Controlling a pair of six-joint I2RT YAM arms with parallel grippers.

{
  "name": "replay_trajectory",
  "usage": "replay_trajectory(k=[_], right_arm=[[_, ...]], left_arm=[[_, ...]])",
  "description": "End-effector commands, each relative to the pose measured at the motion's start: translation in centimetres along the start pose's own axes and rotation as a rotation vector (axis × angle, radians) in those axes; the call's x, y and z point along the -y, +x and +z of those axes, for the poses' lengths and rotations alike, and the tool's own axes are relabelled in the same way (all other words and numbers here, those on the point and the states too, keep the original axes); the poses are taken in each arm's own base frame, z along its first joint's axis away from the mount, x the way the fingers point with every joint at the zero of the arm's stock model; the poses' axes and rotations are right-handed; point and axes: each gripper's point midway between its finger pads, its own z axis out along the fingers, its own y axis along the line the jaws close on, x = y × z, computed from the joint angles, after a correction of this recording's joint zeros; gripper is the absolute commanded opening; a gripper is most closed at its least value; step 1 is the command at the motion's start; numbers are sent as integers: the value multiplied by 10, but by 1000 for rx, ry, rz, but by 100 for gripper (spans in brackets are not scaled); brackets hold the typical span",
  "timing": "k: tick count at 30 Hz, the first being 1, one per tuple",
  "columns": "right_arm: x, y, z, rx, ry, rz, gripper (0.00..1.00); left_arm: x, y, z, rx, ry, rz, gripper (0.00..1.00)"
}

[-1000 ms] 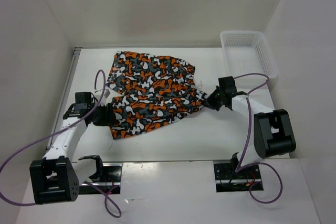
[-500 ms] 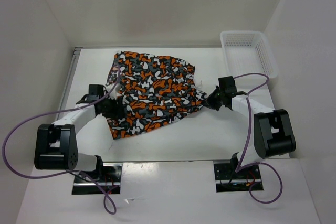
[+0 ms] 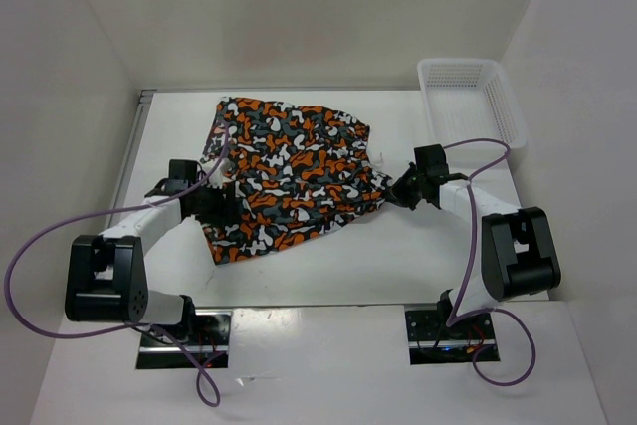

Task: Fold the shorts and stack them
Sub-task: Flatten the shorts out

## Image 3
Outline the orange camouflage shorts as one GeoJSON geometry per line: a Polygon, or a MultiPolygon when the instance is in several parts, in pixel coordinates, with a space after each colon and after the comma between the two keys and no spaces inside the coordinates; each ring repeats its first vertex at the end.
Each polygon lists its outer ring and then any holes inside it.
{"type": "Polygon", "coordinates": [[[370,127],[326,106],[223,97],[201,156],[224,158],[241,220],[202,225],[216,265],[284,251],[372,213],[393,183],[370,160],[370,127]]]}

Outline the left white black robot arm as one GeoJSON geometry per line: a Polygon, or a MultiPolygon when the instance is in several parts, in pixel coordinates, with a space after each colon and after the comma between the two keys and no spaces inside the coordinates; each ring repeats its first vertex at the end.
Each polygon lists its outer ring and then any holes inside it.
{"type": "Polygon", "coordinates": [[[145,255],[184,220],[226,226],[238,219],[236,187],[216,168],[172,159],[168,175],[129,215],[97,235],[81,235],[71,247],[65,313],[71,321],[159,325],[174,343],[195,339],[199,321],[193,300],[148,287],[145,255]]]}

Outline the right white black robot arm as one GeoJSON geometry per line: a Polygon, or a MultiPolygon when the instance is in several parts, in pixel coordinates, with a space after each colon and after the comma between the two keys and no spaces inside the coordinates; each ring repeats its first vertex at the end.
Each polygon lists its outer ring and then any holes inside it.
{"type": "Polygon", "coordinates": [[[388,199],[415,210],[424,201],[470,226],[470,250],[461,285],[441,294],[438,330],[458,338],[472,317],[503,302],[559,286],[561,268],[546,213],[523,208],[478,188],[473,180],[496,161],[471,175],[453,173],[440,144],[414,150],[415,160],[391,187],[388,199]]]}

